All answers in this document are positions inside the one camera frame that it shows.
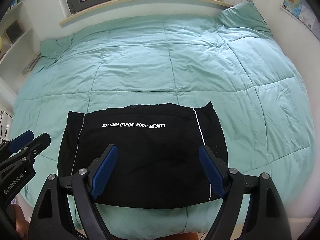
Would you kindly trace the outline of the person's left hand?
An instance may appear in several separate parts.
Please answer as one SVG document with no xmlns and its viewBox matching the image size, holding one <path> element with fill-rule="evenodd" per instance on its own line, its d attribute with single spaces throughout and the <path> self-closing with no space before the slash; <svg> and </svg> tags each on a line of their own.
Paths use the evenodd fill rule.
<svg viewBox="0 0 320 240">
<path fill-rule="evenodd" d="M 25 219 L 24 213 L 19 205 L 12 204 L 12 207 L 15 212 L 16 232 L 22 239 L 27 239 L 29 231 L 29 222 Z"/>
</svg>

